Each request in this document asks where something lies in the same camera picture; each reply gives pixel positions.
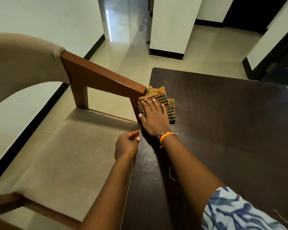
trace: sleeve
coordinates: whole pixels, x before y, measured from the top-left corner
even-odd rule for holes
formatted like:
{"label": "sleeve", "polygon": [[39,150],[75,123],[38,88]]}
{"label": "sleeve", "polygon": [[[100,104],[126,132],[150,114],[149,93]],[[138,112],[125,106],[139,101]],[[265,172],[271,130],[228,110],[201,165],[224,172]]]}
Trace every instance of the sleeve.
{"label": "sleeve", "polygon": [[204,230],[286,229],[280,222],[254,208],[229,187],[220,187],[209,199],[203,214],[202,228]]}

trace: person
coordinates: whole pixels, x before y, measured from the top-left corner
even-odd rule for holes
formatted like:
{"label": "person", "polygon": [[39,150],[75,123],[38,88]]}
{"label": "person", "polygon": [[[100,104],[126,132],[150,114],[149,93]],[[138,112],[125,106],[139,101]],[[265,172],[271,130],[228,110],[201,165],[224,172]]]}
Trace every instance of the person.
{"label": "person", "polygon": [[[173,132],[163,104],[160,107],[155,99],[152,102],[146,99],[142,105],[146,116],[140,114],[140,119],[149,135],[158,138],[165,132]],[[87,213],[81,230],[120,228],[131,170],[141,140],[139,132],[128,132],[118,137],[116,162]],[[226,187],[179,137],[167,134],[162,139],[162,145],[203,229],[286,229]]]}

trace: chair seat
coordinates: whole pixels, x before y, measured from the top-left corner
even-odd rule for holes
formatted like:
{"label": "chair seat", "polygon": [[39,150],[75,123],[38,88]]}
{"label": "chair seat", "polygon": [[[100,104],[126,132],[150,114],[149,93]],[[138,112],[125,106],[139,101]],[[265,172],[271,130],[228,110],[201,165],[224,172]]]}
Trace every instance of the chair seat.
{"label": "chair seat", "polygon": [[139,128],[137,123],[76,108],[13,191],[83,221],[115,162],[118,136]]}

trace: orange wristband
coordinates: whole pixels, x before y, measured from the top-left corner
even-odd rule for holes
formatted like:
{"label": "orange wristband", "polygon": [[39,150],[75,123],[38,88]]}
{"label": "orange wristband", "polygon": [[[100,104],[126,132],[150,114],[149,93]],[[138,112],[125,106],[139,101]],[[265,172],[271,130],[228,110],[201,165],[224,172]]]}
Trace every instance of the orange wristband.
{"label": "orange wristband", "polygon": [[163,133],[163,134],[161,135],[160,139],[159,139],[160,144],[161,144],[161,146],[160,146],[159,148],[162,148],[162,147],[163,147],[162,140],[163,140],[164,137],[166,137],[166,136],[168,136],[168,135],[176,135],[176,136],[178,136],[178,135],[175,134],[174,132],[165,132],[165,133]]}

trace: chair frame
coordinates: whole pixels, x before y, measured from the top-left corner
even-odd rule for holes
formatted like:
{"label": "chair frame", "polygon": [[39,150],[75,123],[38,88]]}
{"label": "chair frame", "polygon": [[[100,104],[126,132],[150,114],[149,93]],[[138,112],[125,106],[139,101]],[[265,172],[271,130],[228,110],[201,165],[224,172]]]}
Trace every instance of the chair frame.
{"label": "chair frame", "polygon": [[[70,86],[76,107],[89,109],[88,87],[90,87],[129,98],[137,121],[139,124],[141,123],[138,116],[140,113],[138,109],[138,98],[146,94],[146,86],[94,64],[68,51],[63,51],[60,54],[60,57],[71,81]],[[23,206],[70,228],[79,229],[81,226],[80,221],[42,206],[17,193],[0,195],[0,215]],[[19,228],[0,220],[0,229]]]}

